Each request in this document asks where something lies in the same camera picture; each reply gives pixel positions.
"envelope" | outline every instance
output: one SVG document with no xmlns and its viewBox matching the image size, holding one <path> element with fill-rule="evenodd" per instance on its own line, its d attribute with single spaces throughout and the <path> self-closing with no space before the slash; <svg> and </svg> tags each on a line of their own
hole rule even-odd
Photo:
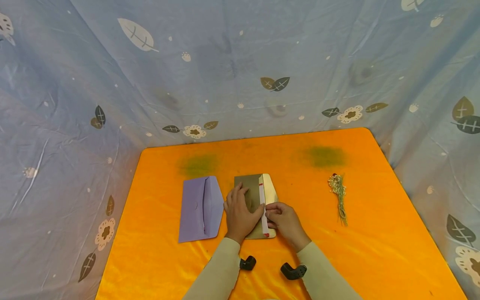
<svg viewBox="0 0 480 300">
<path fill-rule="evenodd" d="M 273 186 L 272 179 L 269 174 L 255 174 L 247 176 L 237 176 L 234 179 L 235 186 L 240 182 L 243 187 L 249 190 L 245 194 L 245 204 L 251 213 L 253 213 L 262 203 L 265 205 L 278 202 L 278 196 Z M 274 238 L 276 231 L 268 228 L 265 210 L 262 218 L 255 225 L 255 228 L 245 238 L 246 240 Z"/>
<path fill-rule="evenodd" d="M 223 196 L 215 176 L 183 182 L 179 243 L 214 238 L 223 214 Z"/>
</svg>

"person's left hand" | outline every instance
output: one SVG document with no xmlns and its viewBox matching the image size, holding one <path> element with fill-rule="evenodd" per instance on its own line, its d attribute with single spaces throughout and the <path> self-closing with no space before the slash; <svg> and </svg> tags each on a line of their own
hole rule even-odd
<svg viewBox="0 0 480 300">
<path fill-rule="evenodd" d="M 253 230 L 258 220 L 264 214 L 265 205 L 262 204 L 252 214 L 245 204 L 245 193 L 248 188 L 242 188 L 240 182 L 227 195 L 227 201 L 223 203 L 223 209 L 227 213 L 226 238 L 241 244 L 245 237 Z"/>
</svg>

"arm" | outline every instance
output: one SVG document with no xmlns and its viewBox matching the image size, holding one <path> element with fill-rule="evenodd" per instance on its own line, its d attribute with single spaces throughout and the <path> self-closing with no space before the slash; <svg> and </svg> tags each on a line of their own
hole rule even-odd
<svg viewBox="0 0 480 300">
<path fill-rule="evenodd" d="M 307 267 L 302 280 L 312 300 L 361 299 L 314 242 L 310 242 L 297 256 L 300 263 Z"/>
<path fill-rule="evenodd" d="M 245 204 L 242 183 L 228 193 L 223 209 L 227 213 L 227 234 L 218 245 L 212 259 L 194 281 L 183 300 L 227 300 L 232 292 L 240 270 L 240 245 L 264 213 L 261 205 L 253 214 Z"/>
<path fill-rule="evenodd" d="M 361 299 L 308 237 L 292 207 L 275 202 L 267 205 L 266 209 L 268 226 L 280 231 L 297 253 L 301 264 L 307 267 L 302 280 L 311 299 Z"/>
<path fill-rule="evenodd" d="M 228 299 L 240 270 L 240 245 L 223 238 L 183 300 Z"/>
</svg>

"green stain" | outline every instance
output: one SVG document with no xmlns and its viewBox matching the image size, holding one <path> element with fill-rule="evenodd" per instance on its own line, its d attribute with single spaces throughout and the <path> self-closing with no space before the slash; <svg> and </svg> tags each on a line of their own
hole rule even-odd
<svg viewBox="0 0 480 300">
<path fill-rule="evenodd" d="M 345 153 L 341 148 L 317 146 L 307 149 L 306 152 L 315 168 L 343 166 L 345 164 Z"/>
<path fill-rule="evenodd" d="M 194 156 L 180 162 L 181 172 L 190 179 L 213 175 L 216 167 L 216 156 L 212 154 Z"/>
</svg>

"person's right hand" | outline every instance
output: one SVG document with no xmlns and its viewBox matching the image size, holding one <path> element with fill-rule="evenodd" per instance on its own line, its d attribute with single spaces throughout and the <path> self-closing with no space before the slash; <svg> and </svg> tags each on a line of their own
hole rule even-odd
<svg viewBox="0 0 480 300">
<path fill-rule="evenodd" d="M 268 204 L 265 209 L 268 227 L 278 229 L 295 252 L 300 252 L 312 241 L 303 230 L 293 207 L 282 202 L 274 202 Z"/>
</svg>

